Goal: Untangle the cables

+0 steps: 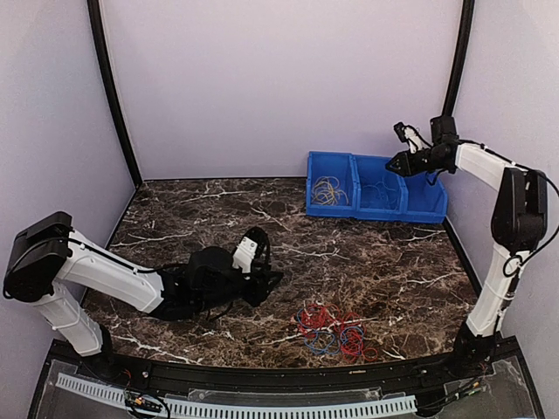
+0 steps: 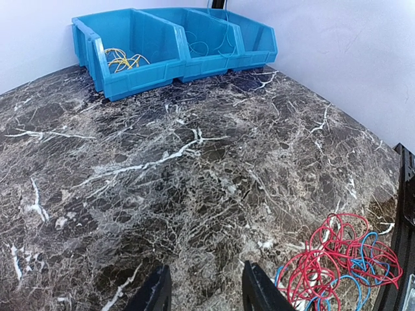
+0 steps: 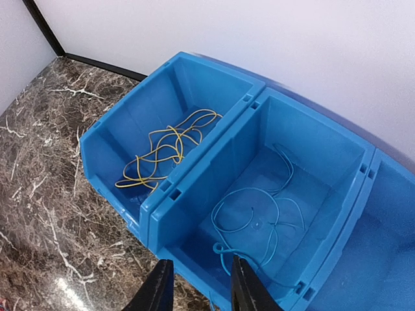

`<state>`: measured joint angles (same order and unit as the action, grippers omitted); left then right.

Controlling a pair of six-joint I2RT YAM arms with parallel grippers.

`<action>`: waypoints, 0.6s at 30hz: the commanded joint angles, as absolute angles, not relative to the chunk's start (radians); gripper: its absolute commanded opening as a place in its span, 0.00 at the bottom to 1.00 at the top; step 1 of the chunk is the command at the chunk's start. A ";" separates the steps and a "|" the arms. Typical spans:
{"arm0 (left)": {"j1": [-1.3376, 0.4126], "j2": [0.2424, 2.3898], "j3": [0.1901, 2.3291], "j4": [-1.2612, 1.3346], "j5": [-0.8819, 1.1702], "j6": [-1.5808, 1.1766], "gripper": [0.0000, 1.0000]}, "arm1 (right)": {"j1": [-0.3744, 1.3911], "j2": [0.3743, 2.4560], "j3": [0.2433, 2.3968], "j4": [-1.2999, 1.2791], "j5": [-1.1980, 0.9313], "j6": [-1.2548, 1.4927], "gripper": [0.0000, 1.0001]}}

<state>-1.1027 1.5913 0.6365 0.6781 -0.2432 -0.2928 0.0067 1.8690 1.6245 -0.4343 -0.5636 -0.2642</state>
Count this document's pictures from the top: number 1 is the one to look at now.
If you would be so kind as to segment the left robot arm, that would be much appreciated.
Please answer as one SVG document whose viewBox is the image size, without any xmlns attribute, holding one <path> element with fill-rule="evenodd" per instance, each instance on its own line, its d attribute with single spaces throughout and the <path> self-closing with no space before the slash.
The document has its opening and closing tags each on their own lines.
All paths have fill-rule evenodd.
<svg viewBox="0 0 559 419">
<path fill-rule="evenodd" d="M 3 295 L 38 309 L 51 328 L 105 381 L 123 373 L 105 327 L 89 318 L 67 290 L 72 282 L 118 299 L 164 321 L 192 319 L 242 299 L 264 302 L 283 278 L 271 265 L 271 245 L 259 227 L 250 228 L 234 251 L 210 246 L 185 263 L 147 268 L 100 248 L 58 211 L 20 231 L 3 279 Z"/>
</svg>

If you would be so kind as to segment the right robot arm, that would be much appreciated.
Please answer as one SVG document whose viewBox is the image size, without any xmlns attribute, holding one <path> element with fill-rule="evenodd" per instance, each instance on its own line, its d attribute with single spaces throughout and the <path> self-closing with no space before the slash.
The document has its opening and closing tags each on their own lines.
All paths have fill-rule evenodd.
<svg viewBox="0 0 559 419">
<path fill-rule="evenodd" d="M 555 185 L 541 170 L 516 163 L 477 141 L 460 138 L 451 116 L 431 120 L 430 141 L 402 122 L 393 129 L 408 148 L 386 163 L 390 172 L 411 177 L 461 170 L 497 193 L 490 224 L 490 269 L 451 353 L 439 363 L 451 377 L 463 379 L 493 358 L 497 335 L 525 266 L 553 240 L 546 233 L 548 190 Z"/>
</svg>

